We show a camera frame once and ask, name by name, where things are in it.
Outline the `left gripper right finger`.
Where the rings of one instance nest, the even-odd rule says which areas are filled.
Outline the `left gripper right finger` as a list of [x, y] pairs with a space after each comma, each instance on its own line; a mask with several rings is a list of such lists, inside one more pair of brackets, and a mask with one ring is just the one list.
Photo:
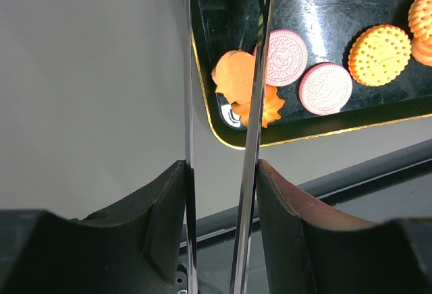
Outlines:
[[271, 293], [430, 293], [431, 219], [377, 224], [342, 212], [259, 161]]

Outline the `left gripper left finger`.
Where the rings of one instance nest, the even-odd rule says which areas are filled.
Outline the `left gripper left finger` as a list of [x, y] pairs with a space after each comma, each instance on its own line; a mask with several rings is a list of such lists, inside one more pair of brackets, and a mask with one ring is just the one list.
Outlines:
[[1, 211], [2, 293], [173, 293], [186, 163], [86, 218]]

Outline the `metal serving tongs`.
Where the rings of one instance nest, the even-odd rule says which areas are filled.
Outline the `metal serving tongs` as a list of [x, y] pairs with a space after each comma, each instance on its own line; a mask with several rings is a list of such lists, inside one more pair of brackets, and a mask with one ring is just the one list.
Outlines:
[[[256, 46], [252, 100], [244, 151], [242, 180], [236, 223], [236, 234], [230, 293], [245, 293], [248, 279], [250, 241], [258, 176], [259, 147], [263, 116], [267, 53], [275, 0], [259, 0], [259, 30]], [[192, 13], [190, 0], [184, 0], [186, 38], [184, 43], [184, 108], [186, 156], [186, 253], [187, 292], [198, 293], [196, 196], [194, 179], [194, 112], [192, 95]]]

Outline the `orange round biscuit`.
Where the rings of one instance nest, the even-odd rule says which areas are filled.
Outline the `orange round biscuit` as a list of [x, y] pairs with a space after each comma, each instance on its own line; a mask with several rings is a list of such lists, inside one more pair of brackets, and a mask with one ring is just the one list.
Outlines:
[[408, 65], [411, 41], [407, 33], [390, 24], [365, 30], [353, 43], [348, 70], [359, 84], [384, 86], [395, 80]]

